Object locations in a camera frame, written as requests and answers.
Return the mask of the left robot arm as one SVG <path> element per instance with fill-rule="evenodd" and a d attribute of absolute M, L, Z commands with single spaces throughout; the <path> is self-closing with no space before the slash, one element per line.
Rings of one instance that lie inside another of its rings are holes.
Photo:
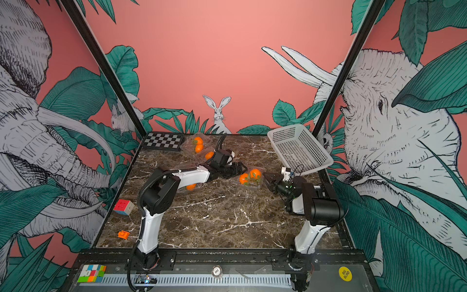
<path fill-rule="evenodd" d="M 137 205 L 142 221 L 136 254 L 143 259 L 157 255 L 162 217 L 172 205 L 179 189 L 218 178 L 232 178 L 246 172 L 247 167 L 241 162 L 226 165 L 204 163 L 187 169 L 155 169 L 139 191 Z"/>

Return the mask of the clear clamshell container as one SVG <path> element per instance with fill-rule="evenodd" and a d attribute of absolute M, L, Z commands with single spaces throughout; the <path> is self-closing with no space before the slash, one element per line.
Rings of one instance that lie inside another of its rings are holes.
<path fill-rule="evenodd" d="M 240 186 L 259 189 L 265 181 L 265 169 L 253 165 L 247 165 L 246 171 L 235 179 L 235 182 Z"/>
<path fill-rule="evenodd" d="M 204 147 L 202 151 L 195 154 L 195 160 L 199 164 L 205 163 L 208 159 L 213 157 L 214 153 L 215 153 L 215 147 L 213 146 Z"/>
<path fill-rule="evenodd" d="M 182 151 L 187 155 L 198 155 L 212 145 L 212 138 L 208 135 L 197 133 L 187 135 L 181 145 Z"/>

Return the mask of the white perforated plastic basket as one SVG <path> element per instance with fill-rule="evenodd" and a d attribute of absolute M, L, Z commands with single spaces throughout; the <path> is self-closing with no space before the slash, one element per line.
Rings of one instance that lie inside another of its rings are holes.
<path fill-rule="evenodd" d="M 294 124 L 267 133 L 272 148 L 287 168 L 302 176 L 326 169 L 333 158 L 304 125 Z"/>

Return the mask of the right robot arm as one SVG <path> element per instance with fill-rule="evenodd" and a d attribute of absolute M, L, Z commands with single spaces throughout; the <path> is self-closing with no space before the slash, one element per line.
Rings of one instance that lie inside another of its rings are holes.
<path fill-rule="evenodd" d="M 302 176 L 294 176 L 288 168 L 281 173 L 263 174 L 266 187 L 284 201 L 287 213 L 305 217 L 301 231 L 294 239 L 295 251 L 315 253 L 322 236 L 345 217 L 345 210 L 332 185 L 315 185 Z"/>

